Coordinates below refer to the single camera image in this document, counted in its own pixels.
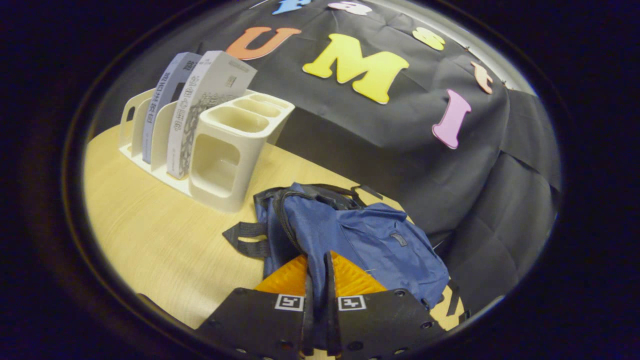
wooden table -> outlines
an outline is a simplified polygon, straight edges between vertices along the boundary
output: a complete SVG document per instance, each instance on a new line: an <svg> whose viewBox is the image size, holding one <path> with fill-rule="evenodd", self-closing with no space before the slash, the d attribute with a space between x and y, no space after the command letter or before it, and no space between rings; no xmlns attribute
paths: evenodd
<svg viewBox="0 0 640 360"><path fill-rule="evenodd" d="M237 287L262 280L262 260L238 253L222 232L238 221L254 222L252 195L275 186L356 183L278 147L265 144L238 213L220 213L170 188L138 168L118 150L117 125L87 146L84 194L95 238L120 277L136 293L197 328ZM379 201L360 192L366 204ZM384 203L400 205L389 198ZM451 289L431 315L449 330L464 312L462 301L446 316ZM313 359L326 357L317 351Z"/></svg>

pink letter i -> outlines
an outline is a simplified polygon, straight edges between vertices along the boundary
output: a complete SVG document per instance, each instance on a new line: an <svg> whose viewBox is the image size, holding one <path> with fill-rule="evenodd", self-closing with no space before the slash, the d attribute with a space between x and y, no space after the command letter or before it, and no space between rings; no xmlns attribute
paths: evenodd
<svg viewBox="0 0 640 360"><path fill-rule="evenodd" d="M466 113L471 112L471 105L455 91L447 89L449 103L440 123L431 127L431 131L446 146L458 148L458 131Z"/></svg>

white organizer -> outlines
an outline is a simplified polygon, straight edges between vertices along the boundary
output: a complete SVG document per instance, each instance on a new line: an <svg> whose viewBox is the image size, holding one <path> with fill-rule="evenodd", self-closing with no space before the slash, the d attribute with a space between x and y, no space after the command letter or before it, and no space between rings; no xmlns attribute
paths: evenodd
<svg viewBox="0 0 640 360"><path fill-rule="evenodd" d="M239 211L264 143L275 144L295 106L247 90L242 97L203 111L189 173L176 179L166 172L166 152L177 101L158 112L151 139L151 164L142 160L142 131L154 91L147 90L127 101L120 119L120 152L140 169L202 204L227 213ZM133 127L127 129L125 123L131 115Z"/></svg>

backpack zipper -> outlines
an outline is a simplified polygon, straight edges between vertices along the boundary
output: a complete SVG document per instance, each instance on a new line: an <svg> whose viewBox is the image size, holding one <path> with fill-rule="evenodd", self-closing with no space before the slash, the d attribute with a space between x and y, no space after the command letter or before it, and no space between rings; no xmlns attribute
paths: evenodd
<svg viewBox="0 0 640 360"><path fill-rule="evenodd" d="M289 241L293 244L293 247L295 247L300 252L300 254L307 255L307 252L302 250L302 247L300 247L300 244L296 240L296 237L293 235L293 230L291 229L289 219L287 218L287 214L284 209L284 199L288 196L300 196L309 200L313 200L314 198L303 192L288 191L278 196L275 202L276 217L278 218L282 229L284 229L285 234L287 234Z"/></svg>

blue backpack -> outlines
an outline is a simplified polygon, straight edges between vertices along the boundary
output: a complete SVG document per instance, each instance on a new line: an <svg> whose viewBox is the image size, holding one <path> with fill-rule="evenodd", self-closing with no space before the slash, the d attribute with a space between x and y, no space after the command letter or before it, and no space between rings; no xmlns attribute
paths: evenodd
<svg viewBox="0 0 640 360"><path fill-rule="evenodd" d="M409 290L428 309L438 303L449 282L447 268L424 231L409 222L404 211L382 202L366 206L354 188L294 183L260 192L253 201L258 222L240 222L223 235L242 254L264 258L264 277L305 254L314 312L321 310L326 296L324 255L330 250L387 289ZM262 234L267 240L238 238Z"/></svg>

